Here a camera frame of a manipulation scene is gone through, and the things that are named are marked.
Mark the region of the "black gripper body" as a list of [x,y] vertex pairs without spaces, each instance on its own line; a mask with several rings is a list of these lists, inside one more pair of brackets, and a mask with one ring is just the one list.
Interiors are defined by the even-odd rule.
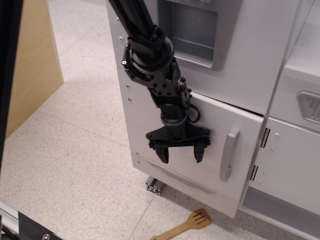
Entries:
[[181,125],[163,126],[154,131],[148,132],[146,138],[151,148],[171,147],[196,147],[211,145],[211,132],[207,128],[199,127],[188,120]]

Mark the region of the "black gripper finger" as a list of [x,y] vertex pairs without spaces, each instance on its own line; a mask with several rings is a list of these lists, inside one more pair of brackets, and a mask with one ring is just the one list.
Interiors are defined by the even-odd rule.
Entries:
[[199,141],[194,145],[193,153],[197,163],[200,163],[203,160],[205,148],[206,145],[203,141]]
[[163,163],[169,163],[169,147],[154,146],[153,150],[156,152],[157,156]]

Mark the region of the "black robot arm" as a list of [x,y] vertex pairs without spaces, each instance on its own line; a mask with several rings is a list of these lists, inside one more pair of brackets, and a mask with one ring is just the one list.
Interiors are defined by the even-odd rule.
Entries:
[[181,76],[171,40],[153,23],[142,0],[111,0],[111,7],[128,35],[122,65],[128,77],[147,87],[160,109],[163,127],[146,134],[160,160],[169,162],[169,148],[193,147],[197,163],[210,144],[210,130],[195,126],[201,116],[188,117],[192,90]]

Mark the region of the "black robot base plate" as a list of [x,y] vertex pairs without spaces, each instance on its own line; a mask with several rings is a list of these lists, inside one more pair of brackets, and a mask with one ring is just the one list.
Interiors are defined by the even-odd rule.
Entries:
[[19,240],[62,240],[60,236],[32,220],[21,212],[18,212]]

